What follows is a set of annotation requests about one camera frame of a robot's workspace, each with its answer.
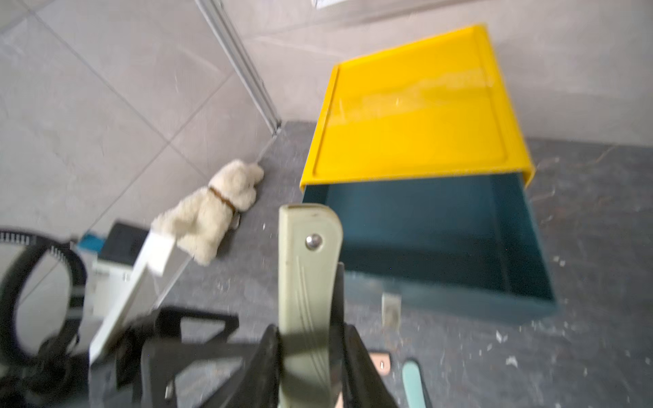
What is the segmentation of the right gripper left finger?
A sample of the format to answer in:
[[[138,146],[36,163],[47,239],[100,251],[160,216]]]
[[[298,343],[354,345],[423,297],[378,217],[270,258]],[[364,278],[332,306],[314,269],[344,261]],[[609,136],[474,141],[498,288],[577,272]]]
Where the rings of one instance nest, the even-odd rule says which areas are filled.
[[[265,329],[255,353],[201,407],[278,407],[281,341],[278,328]]]

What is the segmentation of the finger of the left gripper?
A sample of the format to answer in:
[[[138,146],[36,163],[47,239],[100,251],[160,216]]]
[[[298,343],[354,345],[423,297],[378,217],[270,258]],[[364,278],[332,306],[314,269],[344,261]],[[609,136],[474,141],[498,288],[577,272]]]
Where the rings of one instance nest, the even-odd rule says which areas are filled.
[[[222,329],[203,341],[182,339],[184,321],[219,323]],[[231,343],[240,326],[236,314],[163,307],[131,323],[114,347],[115,407],[176,407],[176,377],[192,364],[238,358],[241,367],[203,407],[264,407],[265,381],[253,377],[258,346]]]

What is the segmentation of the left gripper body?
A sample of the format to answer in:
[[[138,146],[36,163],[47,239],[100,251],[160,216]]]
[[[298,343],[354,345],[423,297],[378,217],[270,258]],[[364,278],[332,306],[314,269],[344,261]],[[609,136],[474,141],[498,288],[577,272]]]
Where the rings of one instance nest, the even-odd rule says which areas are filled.
[[[29,365],[3,365],[1,406],[150,407],[151,387],[142,355],[153,335],[153,314],[135,318],[111,350],[92,362],[88,355],[59,354]]]

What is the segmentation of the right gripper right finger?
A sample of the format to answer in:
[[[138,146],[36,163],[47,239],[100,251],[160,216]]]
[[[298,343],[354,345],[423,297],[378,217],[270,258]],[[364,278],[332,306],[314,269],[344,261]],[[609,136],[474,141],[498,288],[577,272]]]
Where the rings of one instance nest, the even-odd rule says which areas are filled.
[[[333,392],[336,407],[396,407],[360,334],[345,322],[345,266],[336,268],[333,289]]]

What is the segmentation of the olive fruit knife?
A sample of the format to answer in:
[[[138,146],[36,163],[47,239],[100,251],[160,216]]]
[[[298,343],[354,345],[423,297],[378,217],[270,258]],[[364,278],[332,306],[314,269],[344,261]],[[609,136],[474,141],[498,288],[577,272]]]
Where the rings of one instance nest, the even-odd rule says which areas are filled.
[[[321,204],[280,207],[278,227],[279,405],[332,407],[331,314],[343,227]]]

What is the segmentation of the yellow teal drawer cabinet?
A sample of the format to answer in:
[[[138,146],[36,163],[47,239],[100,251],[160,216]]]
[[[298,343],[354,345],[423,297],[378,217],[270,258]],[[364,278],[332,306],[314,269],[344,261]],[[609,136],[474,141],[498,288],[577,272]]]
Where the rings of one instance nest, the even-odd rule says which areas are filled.
[[[558,308],[488,30],[333,68],[300,181],[344,228],[345,298],[520,325]]]

